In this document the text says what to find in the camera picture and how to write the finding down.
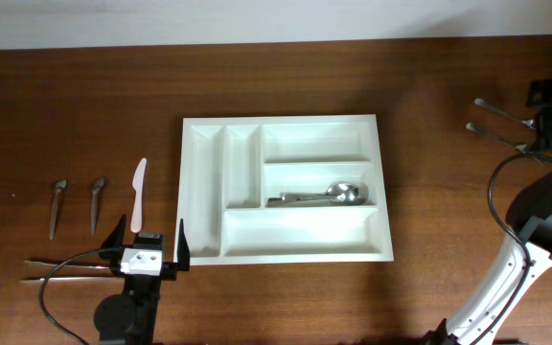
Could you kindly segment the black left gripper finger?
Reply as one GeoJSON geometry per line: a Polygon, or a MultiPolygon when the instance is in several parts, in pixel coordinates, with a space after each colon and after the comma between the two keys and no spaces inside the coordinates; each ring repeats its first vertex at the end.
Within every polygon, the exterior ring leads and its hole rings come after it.
{"type": "Polygon", "coordinates": [[[120,247],[123,244],[126,227],[127,216],[122,215],[115,228],[103,241],[101,249],[120,247]]]}
{"type": "Polygon", "coordinates": [[[184,219],[179,220],[176,234],[175,262],[178,271],[190,270],[191,253],[184,230],[184,219]]]}

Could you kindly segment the large metal spoon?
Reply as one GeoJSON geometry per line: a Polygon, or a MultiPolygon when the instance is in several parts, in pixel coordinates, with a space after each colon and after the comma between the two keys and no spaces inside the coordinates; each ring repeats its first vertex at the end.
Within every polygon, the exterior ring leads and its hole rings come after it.
{"type": "Polygon", "coordinates": [[[342,204],[342,205],[361,205],[361,204],[364,204],[368,200],[368,197],[369,197],[369,192],[368,192],[367,188],[363,187],[363,186],[358,186],[359,201],[356,202],[355,204],[342,204]]]}
{"type": "Polygon", "coordinates": [[[278,197],[270,197],[267,206],[281,206],[296,202],[329,201],[338,204],[355,204],[359,201],[358,186],[350,183],[331,184],[323,193],[283,192],[278,197]]]}

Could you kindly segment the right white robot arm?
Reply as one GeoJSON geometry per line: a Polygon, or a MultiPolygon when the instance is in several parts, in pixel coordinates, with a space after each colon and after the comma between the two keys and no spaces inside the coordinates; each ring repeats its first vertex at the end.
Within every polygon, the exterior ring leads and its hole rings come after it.
{"type": "MultiPolygon", "coordinates": [[[[552,80],[530,84],[532,146],[552,149],[552,80]]],[[[187,118],[174,256],[182,265],[390,262],[394,258],[374,115],[187,118]]],[[[552,267],[552,172],[498,219],[504,242],[467,304],[426,344],[490,344],[552,267]]]]}

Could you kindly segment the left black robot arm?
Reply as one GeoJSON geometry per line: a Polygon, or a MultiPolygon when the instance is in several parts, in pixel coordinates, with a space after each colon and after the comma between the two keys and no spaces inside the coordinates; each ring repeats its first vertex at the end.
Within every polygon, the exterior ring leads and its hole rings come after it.
{"type": "Polygon", "coordinates": [[[101,246],[99,257],[115,278],[124,280],[123,290],[102,300],[94,313],[101,344],[151,345],[161,284],[174,281],[188,262],[166,262],[164,239],[159,234],[138,233],[124,244],[127,217],[121,216],[101,246]]]}

